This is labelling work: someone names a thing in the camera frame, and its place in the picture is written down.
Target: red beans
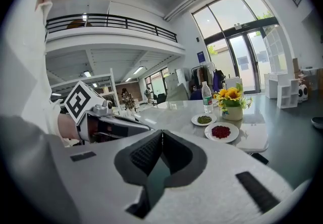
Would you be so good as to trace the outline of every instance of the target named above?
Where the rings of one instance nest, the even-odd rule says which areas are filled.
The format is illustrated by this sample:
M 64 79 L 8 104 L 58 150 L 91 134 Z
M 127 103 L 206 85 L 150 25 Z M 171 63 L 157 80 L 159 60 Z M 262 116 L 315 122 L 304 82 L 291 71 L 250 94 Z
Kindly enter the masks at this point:
M 212 129 L 212 135 L 216 136 L 219 139 L 226 138 L 230 135 L 230 128 L 226 126 L 215 126 Z

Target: panda figure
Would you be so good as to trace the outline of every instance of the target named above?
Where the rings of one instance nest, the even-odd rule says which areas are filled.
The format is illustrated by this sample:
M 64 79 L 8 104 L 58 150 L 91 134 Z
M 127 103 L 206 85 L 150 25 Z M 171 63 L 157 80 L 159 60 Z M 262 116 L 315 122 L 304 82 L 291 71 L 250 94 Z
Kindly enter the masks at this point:
M 308 100 L 308 90 L 305 84 L 299 86 L 298 89 L 298 103 Z

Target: blue sign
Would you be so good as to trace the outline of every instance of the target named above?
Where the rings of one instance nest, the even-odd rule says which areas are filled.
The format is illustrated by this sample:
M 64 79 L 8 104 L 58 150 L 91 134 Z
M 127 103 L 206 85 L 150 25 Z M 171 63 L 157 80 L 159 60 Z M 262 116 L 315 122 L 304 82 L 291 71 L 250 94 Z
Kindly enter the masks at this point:
M 204 53 L 203 53 L 203 52 L 198 52 L 198 53 L 197 53 L 197 58 L 198 58 L 198 61 L 199 61 L 200 63 L 205 62 L 205 57 L 204 57 Z

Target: green beans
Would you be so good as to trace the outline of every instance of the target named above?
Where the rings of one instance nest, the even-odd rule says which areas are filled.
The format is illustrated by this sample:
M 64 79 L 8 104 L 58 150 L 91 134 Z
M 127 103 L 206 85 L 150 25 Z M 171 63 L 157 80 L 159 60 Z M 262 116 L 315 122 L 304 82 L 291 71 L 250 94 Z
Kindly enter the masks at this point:
M 202 117 L 199 117 L 198 119 L 197 119 L 197 122 L 199 123 L 199 124 L 208 124 L 209 122 L 211 122 L 212 121 L 212 118 L 211 117 L 207 117 L 207 116 L 202 116 Z

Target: brown wall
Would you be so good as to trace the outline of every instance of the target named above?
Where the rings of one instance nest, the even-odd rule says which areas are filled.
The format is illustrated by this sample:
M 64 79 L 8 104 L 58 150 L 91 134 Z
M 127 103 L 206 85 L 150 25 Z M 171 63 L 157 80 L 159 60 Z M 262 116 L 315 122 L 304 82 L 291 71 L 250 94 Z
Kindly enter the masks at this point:
M 119 99 L 120 103 L 121 103 L 121 92 L 122 92 L 123 88 L 126 88 L 127 91 L 129 93 L 131 93 L 131 95 L 134 99 L 137 98 L 139 101 L 142 101 L 142 95 L 140 92 L 139 82 L 133 82 L 133 83 L 129 83 L 129 84 L 122 84 L 122 85 L 116 86 L 116 90 L 118 93 L 118 99 Z

